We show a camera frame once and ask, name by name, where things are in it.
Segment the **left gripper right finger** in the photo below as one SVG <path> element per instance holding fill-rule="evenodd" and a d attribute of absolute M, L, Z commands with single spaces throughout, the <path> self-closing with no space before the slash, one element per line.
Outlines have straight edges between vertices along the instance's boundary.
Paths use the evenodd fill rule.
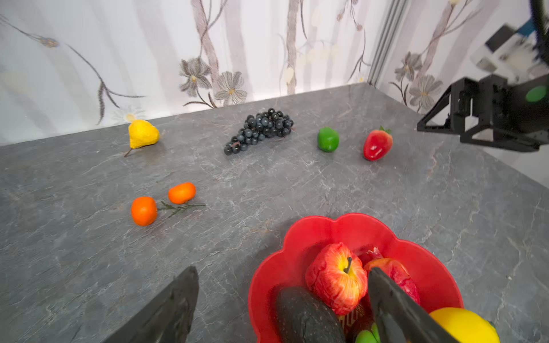
<path fill-rule="evenodd" d="M 373 268 L 367 280 L 381 342 L 458 342 L 383 270 Z"/>

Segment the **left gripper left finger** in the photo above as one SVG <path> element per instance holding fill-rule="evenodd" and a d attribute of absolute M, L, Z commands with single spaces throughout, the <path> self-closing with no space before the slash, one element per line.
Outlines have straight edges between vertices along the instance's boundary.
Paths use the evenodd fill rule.
<path fill-rule="evenodd" d="M 186 342 L 199 293 L 199 275 L 187 267 L 105 342 Z"/>

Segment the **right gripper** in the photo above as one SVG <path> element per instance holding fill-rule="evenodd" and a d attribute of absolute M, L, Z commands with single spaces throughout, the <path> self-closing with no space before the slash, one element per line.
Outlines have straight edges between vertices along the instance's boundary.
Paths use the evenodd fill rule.
<path fill-rule="evenodd" d="M 466 131 L 473 100 L 478 125 Z M 448 108 L 443 124 L 429 122 Z M 451 84 L 434 107 L 417 123 L 417 131 L 461 134 L 460 142 L 515 152 L 536 152 L 548 144 L 548 75 L 510 86 L 490 75 L 480 83 L 469 78 Z"/>

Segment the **dark mangosteen green top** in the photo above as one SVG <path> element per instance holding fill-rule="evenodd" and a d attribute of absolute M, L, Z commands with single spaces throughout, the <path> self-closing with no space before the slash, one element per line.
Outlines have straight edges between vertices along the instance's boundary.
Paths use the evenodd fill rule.
<path fill-rule="evenodd" d="M 356 336 L 355 343 L 381 343 L 377 324 L 373 323 L 370 329 L 361 330 Z"/>

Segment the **red flower-shaped bowl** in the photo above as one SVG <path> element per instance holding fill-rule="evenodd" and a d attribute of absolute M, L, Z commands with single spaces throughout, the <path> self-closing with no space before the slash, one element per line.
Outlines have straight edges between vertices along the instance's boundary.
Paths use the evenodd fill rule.
<path fill-rule="evenodd" d="M 444 307 L 463 307 L 463 298 L 444 264 L 420 245 L 397 238 L 380 220 L 367 214 L 344 214 L 336 220 L 321 216 L 296 221 L 281 250 L 257 268 L 248 293 L 248 312 L 257 342 L 280 342 L 275 298 L 283 287 L 305 287 L 305 272 L 327 245 L 344 243 L 363 263 L 377 247 L 383 257 L 401 262 L 417 285 L 421 307 L 432 312 Z"/>

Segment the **yellow lemon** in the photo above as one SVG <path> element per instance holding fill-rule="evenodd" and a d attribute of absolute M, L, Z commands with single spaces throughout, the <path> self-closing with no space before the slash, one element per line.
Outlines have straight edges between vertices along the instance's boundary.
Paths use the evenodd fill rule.
<path fill-rule="evenodd" d="M 459 342 L 500 343 L 495 327 L 472 311 L 445 307 L 430 316 Z"/>

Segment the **dark red raspberry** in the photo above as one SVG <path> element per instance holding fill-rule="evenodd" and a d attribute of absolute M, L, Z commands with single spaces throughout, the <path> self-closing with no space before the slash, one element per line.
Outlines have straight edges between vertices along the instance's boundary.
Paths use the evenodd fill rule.
<path fill-rule="evenodd" d="M 408 296 L 410 296 L 417 304 L 420 304 L 420 295 L 417 285 L 404 264 L 393 258 L 383 257 L 377 247 L 373 247 L 371 250 L 368 250 L 367 255 L 370 259 L 363 266 L 367 276 L 370 276 L 370 273 L 374 268 L 381 269 Z"/>

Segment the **red apple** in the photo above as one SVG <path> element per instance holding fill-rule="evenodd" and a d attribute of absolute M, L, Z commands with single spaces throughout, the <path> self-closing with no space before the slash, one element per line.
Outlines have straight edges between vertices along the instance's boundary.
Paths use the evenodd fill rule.
<path fill-rule="evenodd" d="M 305 273 L 307 288 L 338 316 L 351 313 L 367 294 L 367 272 L 350 248 L 339 242 L 317 254 Z"/>

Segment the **dark avocado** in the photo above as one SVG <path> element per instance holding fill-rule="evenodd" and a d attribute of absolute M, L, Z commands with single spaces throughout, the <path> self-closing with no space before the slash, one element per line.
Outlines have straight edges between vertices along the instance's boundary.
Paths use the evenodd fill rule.
<path fill-rule="evenodd" d="M 277 329 L 283 342 L 344 342 L 335 313 L 302 287 L 287 287 L 275 300 Z"/>

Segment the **red strawberry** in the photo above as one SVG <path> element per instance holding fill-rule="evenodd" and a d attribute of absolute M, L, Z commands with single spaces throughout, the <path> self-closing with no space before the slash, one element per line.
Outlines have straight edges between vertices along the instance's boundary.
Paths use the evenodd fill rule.
<path fill-rule="evenodd" d="M 379 129 L 371 131 L 365 140 L 363 156 L 368 161 L 377 161 L 383 158 L 393 147 L 393 136 L 390 129 Z"/>

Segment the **green pepper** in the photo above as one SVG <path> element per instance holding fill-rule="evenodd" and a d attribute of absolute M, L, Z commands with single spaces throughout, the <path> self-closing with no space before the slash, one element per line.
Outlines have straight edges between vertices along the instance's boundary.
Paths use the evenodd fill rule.
<path fill-rule="evenodd" d="M 340 142 L 337 131 L 330 127 L 321 128 L 317 134 L 317 146 L 324 152 L 334 152 Z"/>

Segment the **small yellow pear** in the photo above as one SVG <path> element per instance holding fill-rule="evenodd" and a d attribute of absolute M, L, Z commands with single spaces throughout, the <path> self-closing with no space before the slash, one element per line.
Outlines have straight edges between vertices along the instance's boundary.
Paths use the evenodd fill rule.
<path fill-rule="evenodd" d="M 130 150 L 124 155 L 127 157 L 132 150 L 157 144 L 160 140 L 159 130 L 142 119 L 134 120 L 128 127 Z"/>

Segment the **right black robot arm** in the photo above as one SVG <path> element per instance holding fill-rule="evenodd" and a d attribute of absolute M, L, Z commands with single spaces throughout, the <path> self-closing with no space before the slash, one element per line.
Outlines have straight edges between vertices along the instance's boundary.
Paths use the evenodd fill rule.
<path fill-rule="evenodd" d="M 516 152 L 548 144 L 548 15 L 530 2 L 530 19 L 502 26 L 478 52 L 489 75 L 451 84 L 417 130 L 457 135 L 462 143 Z"/>

